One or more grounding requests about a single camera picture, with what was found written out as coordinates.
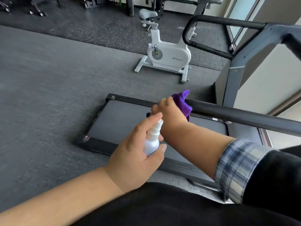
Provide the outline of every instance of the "purple cloth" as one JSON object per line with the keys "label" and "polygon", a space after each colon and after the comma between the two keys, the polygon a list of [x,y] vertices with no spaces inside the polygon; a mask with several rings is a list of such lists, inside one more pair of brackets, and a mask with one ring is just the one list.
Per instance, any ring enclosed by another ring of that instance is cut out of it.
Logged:
{"label": "purple cloth", "polygon": [[181,112],[184,114],[184,116],[187,118],[188,121],[190,121],[189,114],[192,111],[192,107],[186,104],[185,98],[189,93],[190,93],[189,90],[185,90],[182,93],[176,93],[172,95],[175,104],[179,107],[179,109],[181,110]]}

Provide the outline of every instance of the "gray rubber floor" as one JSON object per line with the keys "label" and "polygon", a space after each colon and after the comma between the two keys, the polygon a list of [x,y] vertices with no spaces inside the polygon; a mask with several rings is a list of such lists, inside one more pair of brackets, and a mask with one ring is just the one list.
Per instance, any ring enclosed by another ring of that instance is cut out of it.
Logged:
{"label": "gray rubber floor", "polygon": [[[42,4],[41,9],[48,16],[33,16],[25,8],[15,8],[11,13],[0,11],[0,25],[54,35],[72,40],[146,54],[151,42],[149,32],[142,27],[138,12],[128,17],[125,8],[113,5],[86,10],[74,0],[63,0],[65,8],[55,6],[55,2]],[[162,41],[178,43],[182,29],[191,15],[164,11],[158,21]],[[222,51],[228,51],[226,36],[221,25],[200,22],[193,40]],[[219,56],[190,48],[190,64],[221,70],[226,60]]]}
{"label": "gray rubber floor", "polygon": [[[149,101],[191,90],[210,101],[219,71],[192,66],[190,82],[143,67],[140,54],[0,26],[0,211],[94,168],[107,156],[72,144],[108,93]],[[150,181],[209,198],[184,178],[157,171]]]}

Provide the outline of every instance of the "bike seat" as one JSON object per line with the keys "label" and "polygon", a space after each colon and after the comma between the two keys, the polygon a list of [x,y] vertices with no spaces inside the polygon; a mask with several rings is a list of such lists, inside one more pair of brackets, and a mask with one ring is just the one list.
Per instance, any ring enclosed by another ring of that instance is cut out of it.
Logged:
{"label": "bike seat", "polygon": [[148,18],[152,18],[152,17],[156,17],[156,16],[158,16],[158,14],[155,11],[150,11],[147,9],[141,9],[139,11],[139,17],[142,20],[146,20]]}

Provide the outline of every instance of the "shirt sleeve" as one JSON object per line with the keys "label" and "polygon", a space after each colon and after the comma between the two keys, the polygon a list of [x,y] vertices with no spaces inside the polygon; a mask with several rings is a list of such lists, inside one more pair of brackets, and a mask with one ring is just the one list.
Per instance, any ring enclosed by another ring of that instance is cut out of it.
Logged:
{"label": "shirt sleeve", "polygon": [[242,203],[246,185],[258,163],[274,148],[236,139],[224,150],[215,170],[215,182],[235,203]]}

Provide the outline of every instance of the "spray bottle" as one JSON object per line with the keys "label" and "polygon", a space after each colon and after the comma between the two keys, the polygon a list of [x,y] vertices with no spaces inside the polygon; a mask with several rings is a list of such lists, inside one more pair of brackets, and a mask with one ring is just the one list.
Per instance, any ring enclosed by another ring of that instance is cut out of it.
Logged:
{"label": "spray bottle", "polygon": [[160,145],[158,137],[160,135],[162,124],[163,120],[161,119],[158,121],[158,123],[154,124],[146,133],[143,152],[147,155],[147,157],[154,153]]}

